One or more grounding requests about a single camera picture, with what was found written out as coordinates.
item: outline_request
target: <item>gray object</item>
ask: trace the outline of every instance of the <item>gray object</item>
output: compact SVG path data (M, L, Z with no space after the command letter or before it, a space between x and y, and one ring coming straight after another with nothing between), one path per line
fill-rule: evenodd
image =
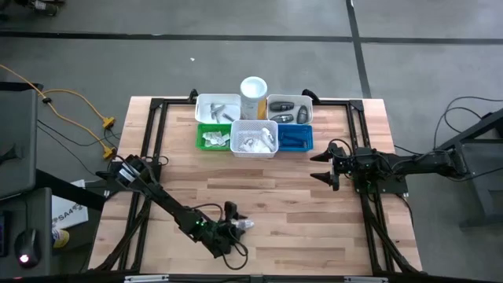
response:
M308 118L309 112L307 111L307 107L305 105L302 105L299 109L299 114L297 114L297 123L304 124L307 122Z
M0 164L0 199L35 187L36 103L34 90L0 91L0 156L16 156Z
M222 117L226 118L227 120L229 120L230 122L234 122L235 119L233 119L232 117L230 117L229 115L223 113L222 114Z
M220 105L219 107L215 107L214 103L210 104L211 118L216 119L217 123L220 123L220 120L218 119L218 113L221 112L225 107L226 107L225 105Z
M276 101L269 105L269 109L272 112L284 112L292 110L294 107L295 104L289 101Z
M273 118L271 118L270 120L274 121L276 123L290 123L293 121L293 115L292 114L276 115Z

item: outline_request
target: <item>butcher block tabletop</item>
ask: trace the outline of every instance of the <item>butcher block tabletop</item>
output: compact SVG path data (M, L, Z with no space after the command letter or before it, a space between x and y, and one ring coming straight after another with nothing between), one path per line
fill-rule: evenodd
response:
M152 97L132 97L124 122L118 154L140 154ZM373 148L393 153L393 140L384 101L364 99L365 117ZM230 270L222 257L213 259L201 244L178 230L173 218L152 204L141 272L164 274L269 274L269 275L370 275L362 207L350 180L341 175L340 190L333 192L310 173L329 171L329 163L309 161L326 150L333 138L349 142L344 107L314 106L314 149L307 153L278 152L273 159L236 158L231 152L196 148L194 105L171 105L167 112L161 156L160 183L184 205L237 204L238 211L255 226L241 238L248 247L248 264ZM149 155L155 142L159 111L154 122ZM355 125L359 132L358 117ZM390 238L418 270L420 259L409 211L395 195L383 195ZM124 233L131 193L116 194L106 202L89 268L102 263ZM202 208L213 219L217 208ZM384 266L383 249L376 237ZM134 248L130 250L129 264ZM235 250L227 256L231 266L244 258Z

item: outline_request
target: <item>cable plug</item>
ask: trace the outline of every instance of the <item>cable plug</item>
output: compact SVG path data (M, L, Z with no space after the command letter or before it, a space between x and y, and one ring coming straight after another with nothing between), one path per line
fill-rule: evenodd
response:
M104 118L103 119L103 128L104 129L110 129L111 127L113 127L113 124L116 122L116 118L114 117L110 117L110 118Z
M112 158L112 156L114 156L115 154L117 154L117 149L115 147L109 148L108 146L105 146L105 153L103 153L103 159L107 160L109 158Z

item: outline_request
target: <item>blue object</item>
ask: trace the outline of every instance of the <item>blue object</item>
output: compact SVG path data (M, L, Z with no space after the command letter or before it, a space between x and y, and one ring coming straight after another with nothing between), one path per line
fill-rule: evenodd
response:
M278 124L279 151L306 152L313 149L313 127L311 125Z

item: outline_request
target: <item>white bin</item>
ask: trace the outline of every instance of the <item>white bin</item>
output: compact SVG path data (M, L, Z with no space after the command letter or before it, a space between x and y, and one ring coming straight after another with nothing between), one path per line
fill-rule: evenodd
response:
M270 111L269 105L273 102L293 102L295 107L292 110L284 111L284 112L272 112ZM299 109L302 105L307 107L307 122L313 122L313 100L305 95L284 95L284 94L271 94L267 98L267 119L271 119L276 115L280 114L292 114L293 121L290 123L297 124L297 114L299 114Z
M239 149L245 138L261 138L264 127L270 131L274 138L275 149L271 153L249 153ZM277 123L274 121L239 120L234 121L230 128L230 150L235 157L273 158L278 148Z
M218 121L221 124L232 123L222 115L225 113L234 120L241 116L241 96L239 94L200 94L196 102L196 120L201 123L217 123L211 118L211 103L215 106L226 107L218 113Z

